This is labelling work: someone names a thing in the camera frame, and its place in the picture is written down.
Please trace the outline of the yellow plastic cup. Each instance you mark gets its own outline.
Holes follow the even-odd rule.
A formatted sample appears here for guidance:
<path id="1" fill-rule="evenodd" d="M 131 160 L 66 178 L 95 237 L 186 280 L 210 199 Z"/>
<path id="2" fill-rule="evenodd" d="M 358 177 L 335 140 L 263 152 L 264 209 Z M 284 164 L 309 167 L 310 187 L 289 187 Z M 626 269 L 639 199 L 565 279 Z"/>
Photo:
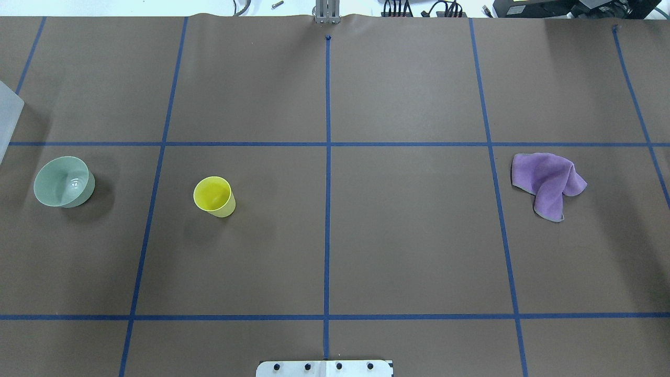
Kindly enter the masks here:
<path id="1" fill-rule="evenodd" d="M 199 181 L 192 198 L 196 207 L 218 218 L 228 217 L 236 209 L 230 183 L 219 176 L 209 176 Z"/>

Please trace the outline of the purple microfiber cloth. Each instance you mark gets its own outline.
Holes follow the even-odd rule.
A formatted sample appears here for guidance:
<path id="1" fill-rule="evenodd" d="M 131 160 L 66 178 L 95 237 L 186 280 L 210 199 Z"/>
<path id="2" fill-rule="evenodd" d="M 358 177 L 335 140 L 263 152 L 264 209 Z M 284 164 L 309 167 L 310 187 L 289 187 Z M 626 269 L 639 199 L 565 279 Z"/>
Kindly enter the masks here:
<path id="1" fill-rule="evenodd" d="M 533 210 L 541 218 L 560 223 L 563 198 L 579 196 L 588 183 L 574 162 L 554 153 L 517 153 L 510 167 L 512 186 L 534 196 Z"/>

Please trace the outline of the green plastic bowl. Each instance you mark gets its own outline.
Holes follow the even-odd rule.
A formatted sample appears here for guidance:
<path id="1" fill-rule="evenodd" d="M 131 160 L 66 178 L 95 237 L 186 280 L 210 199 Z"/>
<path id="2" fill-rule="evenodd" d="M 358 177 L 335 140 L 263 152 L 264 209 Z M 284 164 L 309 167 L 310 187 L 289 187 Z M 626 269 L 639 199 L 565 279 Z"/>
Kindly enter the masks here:
<path id="1" fill-rule="evenodd" d="M 46 207 L 73 208 L 93 195 L 96 179 L 78 157 L 59 157 L 45 164 L 33 182 L 37 201 Z"/>

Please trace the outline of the translucent plastic storage box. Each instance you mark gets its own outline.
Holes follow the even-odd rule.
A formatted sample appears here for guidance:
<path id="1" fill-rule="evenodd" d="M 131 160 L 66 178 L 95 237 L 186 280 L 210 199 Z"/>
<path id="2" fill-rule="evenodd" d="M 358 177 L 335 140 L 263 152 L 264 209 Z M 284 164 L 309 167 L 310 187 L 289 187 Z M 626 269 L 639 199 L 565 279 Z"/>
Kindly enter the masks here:
<path id="1" fill-rule="evenodd" d="M 23 110 L 25 102 L 7 84 L 1 81 L 1 163 L 9 148 L 10 139 Z"/>

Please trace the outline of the aluminium frame post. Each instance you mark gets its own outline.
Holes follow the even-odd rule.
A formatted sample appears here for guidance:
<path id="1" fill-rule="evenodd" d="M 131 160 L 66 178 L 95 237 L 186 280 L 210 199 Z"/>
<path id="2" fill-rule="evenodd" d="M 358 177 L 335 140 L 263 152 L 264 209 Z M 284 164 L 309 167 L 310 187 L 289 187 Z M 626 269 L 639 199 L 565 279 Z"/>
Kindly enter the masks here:
<path id="1" fill-rule="evenodd" d="M 341 22 L 339 0 L 316 0 L 312 12 L 316 24 L 336 25 Z"/>

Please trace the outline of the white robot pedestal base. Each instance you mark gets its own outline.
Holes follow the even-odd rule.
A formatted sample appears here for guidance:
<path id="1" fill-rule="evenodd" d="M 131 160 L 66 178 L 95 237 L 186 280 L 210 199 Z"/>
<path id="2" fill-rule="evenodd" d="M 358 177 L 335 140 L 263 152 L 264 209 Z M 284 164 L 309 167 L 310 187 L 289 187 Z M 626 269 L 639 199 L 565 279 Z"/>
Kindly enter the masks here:
<path id="1" fill-rule="evenodd" d="M 259 363 L 256 376 L 393 376 L 386 360 L 290 360 Z"/>

